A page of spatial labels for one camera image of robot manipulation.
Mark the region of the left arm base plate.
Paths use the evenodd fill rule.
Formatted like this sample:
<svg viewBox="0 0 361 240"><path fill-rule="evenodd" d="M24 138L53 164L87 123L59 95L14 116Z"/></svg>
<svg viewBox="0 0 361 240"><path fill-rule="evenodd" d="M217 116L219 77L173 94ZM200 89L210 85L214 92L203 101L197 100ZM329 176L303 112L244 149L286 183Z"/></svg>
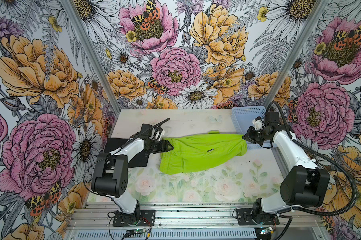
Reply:
<svg viewBox="0 0 361 240"><path fill-rule="evenodd" d="M116 211L112 217L113 227L153 227L155 223L155 210L140 210L133 214L124 214Z"/></svg>

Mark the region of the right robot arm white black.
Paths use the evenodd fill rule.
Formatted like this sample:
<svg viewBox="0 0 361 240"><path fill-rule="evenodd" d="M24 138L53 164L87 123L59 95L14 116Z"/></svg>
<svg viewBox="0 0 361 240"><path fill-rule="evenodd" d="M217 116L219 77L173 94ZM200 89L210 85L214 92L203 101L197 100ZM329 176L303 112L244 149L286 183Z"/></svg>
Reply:
<svg viewBox="0 0 361 240"><path fill-rule="evenodd" d="M322 205L330 175L318 168L314 158L309 158L288 125L280 123L278 113L267 112L263 118L256 117L243 139L260 146L265 142L276 145L288 170L278 193L259 198L253 204L250 213L255 223L262 225L294 207Z"/></svg>

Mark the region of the black garment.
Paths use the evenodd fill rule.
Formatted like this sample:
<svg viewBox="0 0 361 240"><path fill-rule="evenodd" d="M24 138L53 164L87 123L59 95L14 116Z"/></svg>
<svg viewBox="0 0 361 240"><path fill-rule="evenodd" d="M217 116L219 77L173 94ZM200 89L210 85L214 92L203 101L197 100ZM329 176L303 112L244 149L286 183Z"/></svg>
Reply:
<svg viewBox="0 0 361 240"><path fill-rule="evenodd" d="M115 153L120 147L127 143L128 139L109 138L105 148L105 153ZM119 155L126 155L128 168L146 167L148 163L149 153L144 149L144 140L136 139L132 143L124 147Z"/></svg>

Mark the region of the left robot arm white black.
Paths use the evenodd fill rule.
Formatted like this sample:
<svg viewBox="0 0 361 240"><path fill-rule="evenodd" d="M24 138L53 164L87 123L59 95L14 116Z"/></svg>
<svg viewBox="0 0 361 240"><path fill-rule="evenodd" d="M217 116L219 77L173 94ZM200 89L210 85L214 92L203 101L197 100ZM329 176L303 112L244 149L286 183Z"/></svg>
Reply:
<svg viewBox="0 0 361 240"><path fill-rule="evenodd" d="M168 140L163 140L162 125L169 118L156 124L142 124L141 130L115 150L100 153L95 162L91 181L91 191L99 196L108 197L119 207L113 225L116 227L137 226L144 219L139 201L127 190L128 164L132 160L144 163L150 154L165 153L173 150Z"/></svg>

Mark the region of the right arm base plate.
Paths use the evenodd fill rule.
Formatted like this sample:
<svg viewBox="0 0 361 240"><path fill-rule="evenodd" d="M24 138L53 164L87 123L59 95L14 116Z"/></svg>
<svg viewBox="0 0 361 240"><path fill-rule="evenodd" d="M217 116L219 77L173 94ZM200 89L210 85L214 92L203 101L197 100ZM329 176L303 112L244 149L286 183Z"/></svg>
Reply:
<svg viewBox="0 0 361 240"><path fill-rule="evenodd" d="M279 219L276 215L260 212L253 213L253 209L237 208L233 211L233 217L240 226L250 225L279 225Z"/></svg>

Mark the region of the lime green towel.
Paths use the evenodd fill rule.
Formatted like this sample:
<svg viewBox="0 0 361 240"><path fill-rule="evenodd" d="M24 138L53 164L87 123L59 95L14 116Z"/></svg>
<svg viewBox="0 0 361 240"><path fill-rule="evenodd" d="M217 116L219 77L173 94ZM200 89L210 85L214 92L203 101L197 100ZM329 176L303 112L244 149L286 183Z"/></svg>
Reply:
<svg viewBox="0 0 361 240"><path fill-rule="evenodd" d="M209 170L247 152L242 135L212 132L165 140L173 149L161 153L159 170L167 175Z"/></svg>

